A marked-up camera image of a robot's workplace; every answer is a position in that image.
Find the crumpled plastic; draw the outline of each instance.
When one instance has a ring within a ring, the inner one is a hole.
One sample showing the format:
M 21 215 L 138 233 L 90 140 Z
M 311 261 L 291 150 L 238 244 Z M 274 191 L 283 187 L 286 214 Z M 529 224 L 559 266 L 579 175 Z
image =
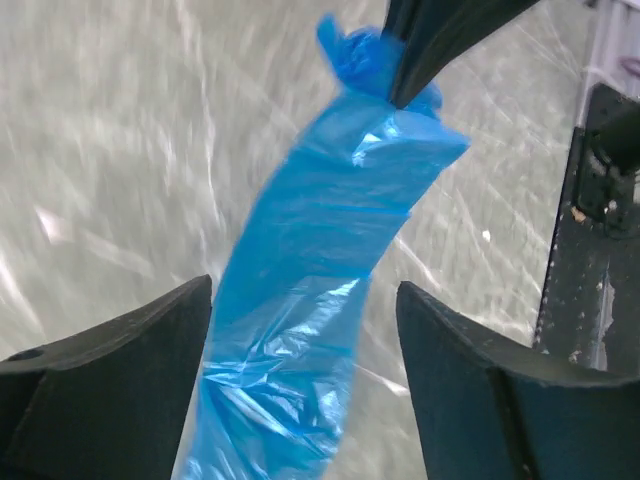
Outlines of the crumpled plastic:
M 331 17 L 318 38 L 345 88 L 265 186 L 223 275 L 183 480 L 323 474 L 348 412 L 371 272 L 468 148 L 441 124 L 434 85 L 405 110 L 386 101 L 397 41 L 373 29 L 345 37 Z

